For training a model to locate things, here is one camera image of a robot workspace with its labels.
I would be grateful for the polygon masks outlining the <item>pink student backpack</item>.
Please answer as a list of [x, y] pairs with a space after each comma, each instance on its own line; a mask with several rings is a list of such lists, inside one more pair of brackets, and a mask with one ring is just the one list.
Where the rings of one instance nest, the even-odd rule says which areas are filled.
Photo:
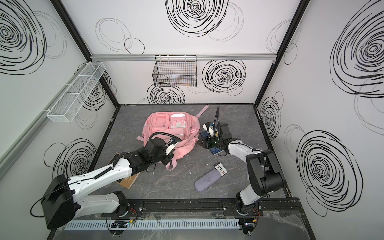
[[176, 144], [172, 160], [166, 164], [168, 171], [177, 166], [177, 160], [192, 151], [201, 131], [199, 117], [207, 110], [206, 105], [196, 116], [185, 112], [156, 112], [151, 114], [143, 127], [142, 135], [137, 139], [143, 144], [149, 141], [150, 135], [158, 132], [167, 133], [181, 139]]

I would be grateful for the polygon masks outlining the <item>blue book yellow label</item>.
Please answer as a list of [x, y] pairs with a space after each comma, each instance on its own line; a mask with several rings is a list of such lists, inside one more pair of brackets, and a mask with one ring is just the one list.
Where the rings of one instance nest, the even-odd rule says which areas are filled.
[[222, 151], [221, 149], [216, 148], [216, 147], [210, 148], [210, 152], [212, 153], [212, 155], [216, 155], [216, 154], [220, 153], [221, 151]]

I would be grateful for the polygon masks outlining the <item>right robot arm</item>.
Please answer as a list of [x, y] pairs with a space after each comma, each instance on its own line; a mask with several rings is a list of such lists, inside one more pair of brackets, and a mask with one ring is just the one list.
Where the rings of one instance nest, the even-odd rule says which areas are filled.
[[198, 144], [205, 149], [214, 150], [216, 155], [225, 152], [247, 164], [250, 184], [237, 193], [237, 211], [245, 215], [256, 207], [256, 202], [268, 194], [287, 187], [277, 156], [272, 150], [258, 150], [232, 137], [228, 124], [207, 122]]

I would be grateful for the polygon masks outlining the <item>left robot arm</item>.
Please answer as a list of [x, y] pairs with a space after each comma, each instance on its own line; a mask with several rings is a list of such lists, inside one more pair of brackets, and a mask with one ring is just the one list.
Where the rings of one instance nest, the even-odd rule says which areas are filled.
[[47, 229], [58, 229], [71, 220], [97, 213], [113, 213], [126, 203], [122, 194], [91, 196], [94, 191], [118, 180], [146, 171], [148, 167], [161, 162], [167, 165], [174, 157], [174, 148], [180, 140], [161, 138], [148, 140], [136, 151], [121, 153], [111, 164], [92, 172], [67, 178], [55, 177], [46, 192], [38, 200], [43, 209]]

